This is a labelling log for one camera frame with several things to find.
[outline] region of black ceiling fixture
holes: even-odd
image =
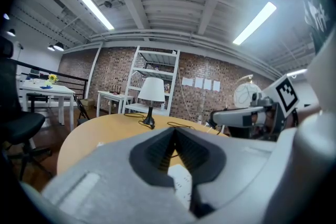
[[[54,49],[53,45],[49,45],[49,47],[48,47],[48,50],[55,51],[55,49]]]
[[[57,50],[60,50],[60,51],[64,51],[64,45],[61,42],[57,42],[54,45],[54,48],[57,49]]]
[[[7,31],[7,34],[9,34],[12,37],[15,37],[15,30],[11,29],[11,30]]]
[[[111,7],[112,7],[112,3],[109,2],[109,1],[105,1],[105,2],[104,2],[104,6],[105,6],[106,8],[111,8]]]

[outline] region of cardboard box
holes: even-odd
[[[91,98],[80,100],[80,102],[84,106],[85,110],[91,110],[95,105],[94,99]]]

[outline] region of metal shelf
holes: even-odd
[[[160,78],[164,80],[172,80],[174,76],[174,73],[165,72],[165,71],[157,71],[153,69],[134,67],[133,70],[138,71],[139,73],[147,77],[156,77],[156,78]]]
[[[128,87],[130,90],[135,90],[135,91],[141,91],[141,88],[139,87],[133,87],[133,86],[129,86]],[[170,96],[170,93],[164,93],[165,96]]]
[[[147,106],[145,104],[136,103],[136,104],[127,104],[127,105],[125,105],[125,108],[130,109],[130,110],[135,110],[135,111],[138,111],[138,112],[148,113],[149,106]],[[169,114],[167,109],[161,110],[161,109],[158,109],[158,108],[153,108],[152,113],[154,115],[163,115],[163,116],[168,116],[168,114]]]
[[[157,65],[166,65],[166,66],[171,66],[174,67],[173,72],[165,72],[165,71],[157,71],[153,69],[145,69],[145,68],[140,68],[140,67],[135,67],[135,63],[137,62],[139,54],[141,57],[144,58],[145,60],[145,66],[146,63],[154,63]],[[169,116],[170,109],[172,106],[172,101],[173,101],[173,94],[174,94],[174,87],[175,87],[175,82],[176,82],[176,75],[177,71],[179,69],[179,58],[180,58],[180,51],[178,50],[176,54],[167,54],[165,52],[157,52],[157,51],[147,51],[147,50],[140,50],[140,46],[137,46],[137,49],[135,51],[130,73],[128,75],[128,80],[127,80],[127,85],[126,85],[126,90],[125,90],[125,95],[128,95],[129,90],[135,90],[135,91],[141,91],[141,88],[139,87],[141,84],[138,84],[138,87],[133,87],[131,86],[132,84],[132,76],[136,73],[139,72],[141,74],[141,79],[142,77],[155,77],[155,78],[160,78],[163,80],[170,80],[170,93],[165,93],[164,95],[168,98],[165,98],[166,100],[168,99],[167,102],[167,109],[161,110],[160,108],[153,108],[153,114],[157,115],[165,115]],[[125,109],[131,109],[143,113],[148,113],[148,106],[144,104],[127,104],[126,99],[124,99],[123,107],[122,107],[122,113],[125,112]]]
[[[138,52],[148,63],[157,63],[159,65],[175,66],[176,54],[167,54],[166,52],[139,50]]]

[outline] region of brick wall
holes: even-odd
[[[134,53],[134,47],[102,48],[93,72],[89,97],[97,101],[98,90],[109,91],[114,85],[121,87],[121,92],[124,93]],[[90,68],[88,68],[87,65],[93,62],[95,54],[96,50],[83,50],[66,54],[61,59],[60,69],[62,72],[69,70],[69,72],[71,72],[70,74],[73,74],[74,76],[88,78]],[[136,61],[136,66],[143,67],[143,65],[144,60],[139,56]],[[261,89],[264,89],[271,84],[271,80],[247,69],[227,62],[193,54],[181,53],[179,67],[181,79],[183,77],[199,77],[221,82],[220,92],[182,86],[191,116],[193,119],[197,120],[198,116],[201,115],[203,122],[208,119],[211,111],[223,109],[226,103],[229,108],[234,107],[233,93],[238,86],[235,83],[242,76],[254,74],[253,81]],[[172,72],[172,67],[159,66],[159,69]],[[140,75],[136,73],[132,77],[131,85],[138,87],[139,83]],[[132,90],[129,94],[135,96],[136,92]],[[108,109],[106,100],[102,101],[101,108],[105,110]],[[176,78],[170,116],[187,120],[190,119],[184,105],[178,76]]]
[[[92,63],[96,56],[96,53],[97,49],[89,49],[63,54],[61,62],[59,63],[58,72],[83,79],[89,79]],[[58,77],[58,79],[61,81],[84,84],[84,81],[81,80],[69,79],[60,76]],[[84,98],[82,96],[83,86],[63,82],[58,82],[57,84],[64,85],[68,88],[80,89],[74,91],[76,94],[80,94],[78,95],[80,99]]]

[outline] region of table lamp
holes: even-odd
[[[147,118],[144,119],[143,123],[154,128],[154,119],[152,118],[153,101],[165,101],[163,80],[158,78],[146,78],[138,98],[151,101]]]

